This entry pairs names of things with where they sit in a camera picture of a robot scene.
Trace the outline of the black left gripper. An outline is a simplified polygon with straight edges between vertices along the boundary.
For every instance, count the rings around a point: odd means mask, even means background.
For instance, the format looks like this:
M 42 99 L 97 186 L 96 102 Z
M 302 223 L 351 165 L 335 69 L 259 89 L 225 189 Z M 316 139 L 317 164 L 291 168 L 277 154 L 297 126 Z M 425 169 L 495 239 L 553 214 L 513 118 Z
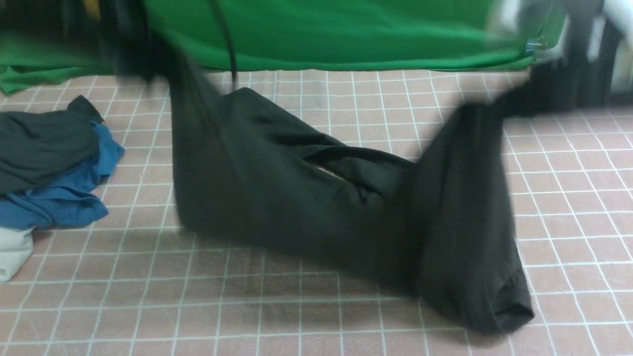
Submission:
M 177 52 L 150 27 L 142 0 L 3 0 L 1 32 L 100 58 L 117 75 L 170 79 Z

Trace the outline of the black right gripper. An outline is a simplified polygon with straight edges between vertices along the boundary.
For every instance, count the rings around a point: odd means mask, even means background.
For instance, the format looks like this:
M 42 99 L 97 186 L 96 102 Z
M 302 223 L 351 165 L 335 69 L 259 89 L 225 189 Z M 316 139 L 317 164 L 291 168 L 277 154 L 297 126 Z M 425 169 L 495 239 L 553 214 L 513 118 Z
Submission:
M 632 2 L 563 0 L 561 110 L 632 107 Z

